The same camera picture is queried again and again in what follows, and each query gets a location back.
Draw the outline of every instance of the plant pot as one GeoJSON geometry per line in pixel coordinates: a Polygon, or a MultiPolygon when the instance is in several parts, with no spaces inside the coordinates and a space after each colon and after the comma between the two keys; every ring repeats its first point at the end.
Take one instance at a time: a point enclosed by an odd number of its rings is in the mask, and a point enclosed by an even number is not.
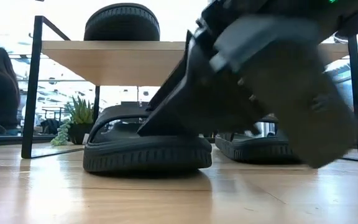
{"type": "Polygon", "coordinates": [[[71,124],[68,129],[68,138],[73,144],[82,144],[84,135],[89,134],[93,124],[71,124]]]}

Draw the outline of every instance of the black slide sandal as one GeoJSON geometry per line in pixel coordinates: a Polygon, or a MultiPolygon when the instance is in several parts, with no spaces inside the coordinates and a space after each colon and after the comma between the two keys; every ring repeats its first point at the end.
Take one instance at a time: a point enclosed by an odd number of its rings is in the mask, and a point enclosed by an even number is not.
{"type": "Polygon", "coordinates": [[[122,105],[104,109],[85,145],[83,168],[87,172],[175,171],[211,166],[211,145],[198,136],[137,135],[139,124],[120,122],[119,128],[101,134],[111,121],[147,118],[141,108],[122,105]]]}
{"type": "Polygon", "coordinates": [[[219,133],[216,147],[229,159],[248,164],[301,164],[280,132],[274,136],[253,138],[245,134],[219,133]]]}
{"type": "Polygon", "coordinates": [[[88,19],[84,40],[159,41],[160,26],[154,13],[141,4],[112,4],[88,19]]]}

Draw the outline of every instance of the potted plant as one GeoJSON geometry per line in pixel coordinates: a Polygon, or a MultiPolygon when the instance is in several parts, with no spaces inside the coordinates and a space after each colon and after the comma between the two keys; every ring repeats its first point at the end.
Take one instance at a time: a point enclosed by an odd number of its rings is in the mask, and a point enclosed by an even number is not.
{"type": "Polygon", "coordinates": [[[85,134],[88,134],[93,126],[93,107],[89,101],[86,102],[79,96],[77,100],[73,96],[73,105],[66,104],[71,118],[67,134],[73,144],[82,144],[85,134]]]}

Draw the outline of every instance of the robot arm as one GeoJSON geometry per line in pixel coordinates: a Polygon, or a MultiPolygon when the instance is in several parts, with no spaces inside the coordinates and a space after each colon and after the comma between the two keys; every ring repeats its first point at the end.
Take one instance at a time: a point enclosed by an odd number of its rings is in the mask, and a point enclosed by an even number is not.
{"type": "Polygon", "coordinates": [[[197,24],[139,135],[257,134],[254,124],[274,113],[311,167],[354,144],[358,122],[323,73],[318,45],[358,34],[358,1],[215,0],[197,24]]]}

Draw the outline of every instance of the wooden shelf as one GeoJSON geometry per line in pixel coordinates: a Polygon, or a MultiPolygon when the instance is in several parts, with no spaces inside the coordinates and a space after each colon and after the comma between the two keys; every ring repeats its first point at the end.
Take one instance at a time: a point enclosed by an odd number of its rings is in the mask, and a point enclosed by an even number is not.
{"type": "MultiPolygon", "coordinates": [[[[346,44],[321,44],[330,63],[346,44]]],[[[183,55],[184,42],[43,41],[42,53],[95,85],[160,86],[183,55]]]]}

